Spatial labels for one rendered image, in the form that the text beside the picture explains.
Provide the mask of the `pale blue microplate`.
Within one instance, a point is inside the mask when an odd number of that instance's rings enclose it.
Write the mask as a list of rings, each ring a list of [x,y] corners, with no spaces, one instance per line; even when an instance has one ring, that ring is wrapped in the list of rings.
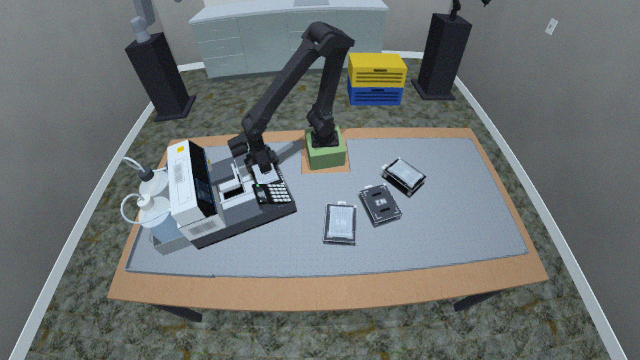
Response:
[[[271,163],[271,165],[272,165],[272,163]],[[272,183],[272,182],[274,182],[274,181],[279,180],[279,178],[278,178],[278,176],[277,176],[277,173],[276,173],[276,171],[275,171],[275,169],[274,169],[273,165],[272,165],[272,168],[273,168],[273,169],[272,169],[272,171],[270,171],[270,173],[265,174],[265,175],[264,175],[264,174],[261,174],[258,164],[257,164],[257,165],[254,165],[254,166],[252,166],[252,167],[253,167],[253,170],[254,170],[255,176],[256,176],[256,178],[257,178],[257,182],[258,182],[259,184],[269,184],[269,183]],[[258,168],[257,168],[257,167],[258,167]],[[259,171],[258,171],[258,170],[259,170]]]
[[[350,223],[346,223],[346,222],[350,222]],[[350,224],[350,225],[346,225],[346,224]],[[345,227],[341,227],[341,226],[345,226]],[[344,228],[344,229],[341,229],[341,228]],[[336,231],[336,230],[340,230],[340,231]],[[328,236],[344,237],[344,238],[352,237],[352,207],[331,206]]]
[[[402,167],[403,166],[403,167]],[[406,168],[407,167],[407,168]],[[411,168],[411,169],[410,169]],[[402,169],[402,170],[401,170]],[[409,184],[411,187],[422,177],[423,174],[411,167],[403,160],[399,160],[389,169],[394,175]],[[397,171],[398,170],[398,171]],[[406,170],[406,171],[405,171]],[[397,171],[397,172],[396,172]],[[414,175],[413,175],[414,174]],[[417,176],[418,175],[418,176]]]

